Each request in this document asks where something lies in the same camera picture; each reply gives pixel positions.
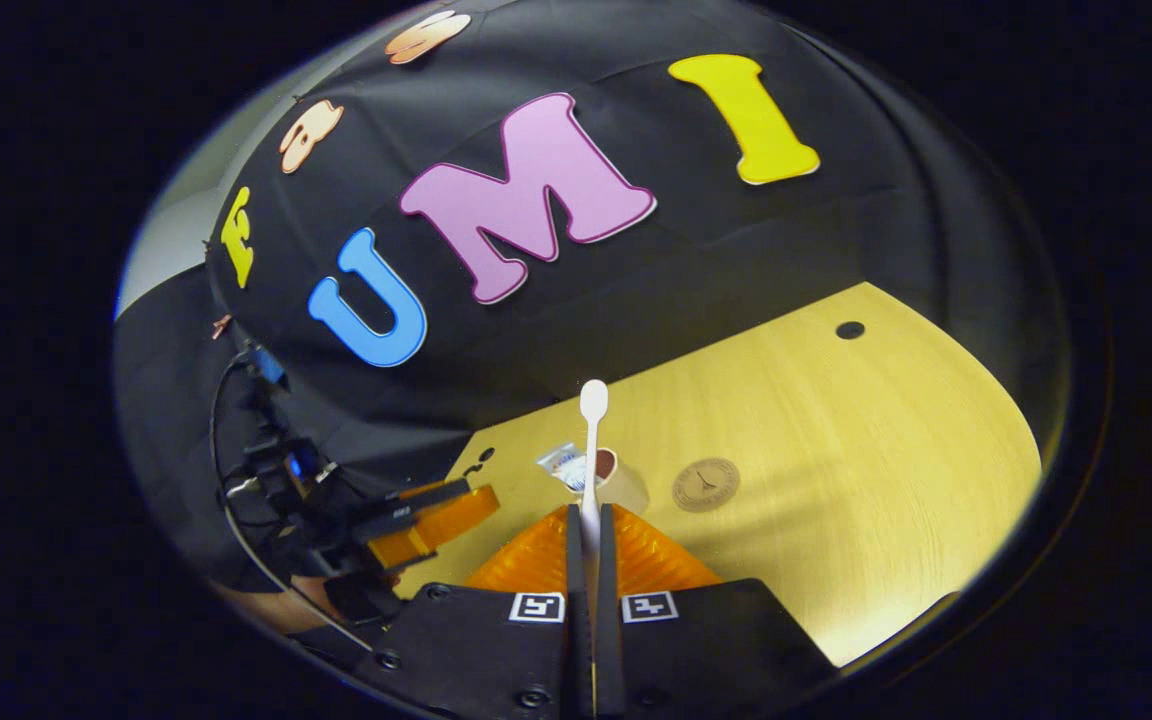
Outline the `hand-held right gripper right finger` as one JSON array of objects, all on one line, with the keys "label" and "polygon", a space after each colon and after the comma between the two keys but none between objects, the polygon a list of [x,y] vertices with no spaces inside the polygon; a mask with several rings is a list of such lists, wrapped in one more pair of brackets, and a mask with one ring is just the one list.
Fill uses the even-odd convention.
[{"label": "hand-held right gripper right finger", "polygon": [[782,719],[838,667],[760,579],[617,592],[614,511],[600,509],[596,717]]}]

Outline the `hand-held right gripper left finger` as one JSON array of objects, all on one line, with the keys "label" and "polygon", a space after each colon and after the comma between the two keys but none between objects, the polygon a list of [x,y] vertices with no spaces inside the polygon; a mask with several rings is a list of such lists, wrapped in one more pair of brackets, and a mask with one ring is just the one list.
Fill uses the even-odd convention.
[{"label": "hand-held right gripper left finger", "polygon": [[558,543],[562,592],[430,583],[361,662],[361,682],[445,719],[590,719],[593,629],[579,507]]}]

